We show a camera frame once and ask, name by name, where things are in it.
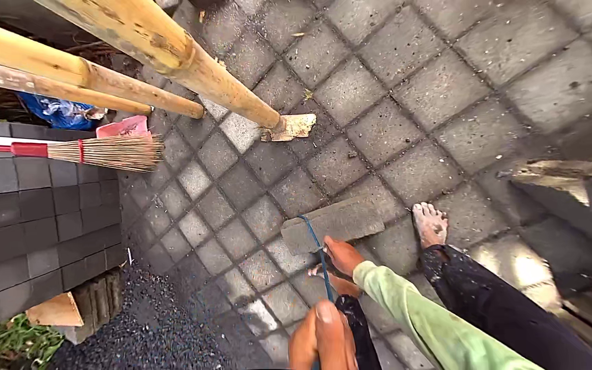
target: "hand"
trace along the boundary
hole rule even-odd
[[[318,359],[321,370],[357,370],[355,342],[346,316],[330,301],[321,301],[289,340],[289,367],[311,370]]]
[[[326,235],[324,243],[328,246],[324,248],[325,253],[333,260],[333,265],[337,267],[337,270],[340,270],[343,274],[353,277],[355,267],[365,261],[365,258],[347,242],[334,240]]]

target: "person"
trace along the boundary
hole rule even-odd
[[[335,304],[319,302],[293,333],[292,369],[309,370],[317,359],[323,370],[380,369],[357,301],[360,289],[395,318],[439,369],[592,369],[592,349],[570,329],[445,244],[445,213],[419,203],[412,214],[423,272],[448,310],[389,268],[366,261],[350,244],[326,236],[325,252],[354,284],[330,275],[340,297]]]

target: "blue rope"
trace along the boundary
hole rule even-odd
[[[308,220],[307,217],[303,216],[302,214],[299,214],[298,217],[305,220],[305,223],[307,223],[307,229],[310,231],[310,235],[312,235],[312,237],[314,238],[314,242],[317,243],[319,258],[321,258],[321,268],[324,270],[325,293],[326,295],[328,295],[328,300],[334,302],[335,300],[333,299],[333,290],[330,288],[330,280],[328,279],[328,270],[325,268],[324,248],[321,248],[321,244],[319,244],[317,235],[315,234],[315,231],[312,229],[310,220]]]

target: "blue plastic bag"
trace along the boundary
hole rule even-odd
[[[17,94],[33,114],[49,122],[53,128],[90,130],[94,125],[93,120],[85,117],[86,111],[94,105],[25,92]]]

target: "paving stone floor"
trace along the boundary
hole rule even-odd
[[[450,214],[450,243],[554,303],[546,256],[527,243],[555,223],[501,171],[554,156],[550,137],[592,112],[592,1],[230,0],[203,23],[198,13],[184,1],[174,18],[276,110],[318,118],[308,139],[262,143],[254,123],[143,71],[207,115],[152,114],[164,162],[122,175],[125,240],[231,346],[284,365],[288,335],[325,290],[280,225],[359,194],[387,229],[357,248],[430,298],[409,212],[418,201]],[[430,367],[389,315],[362,304],[385,369]]]

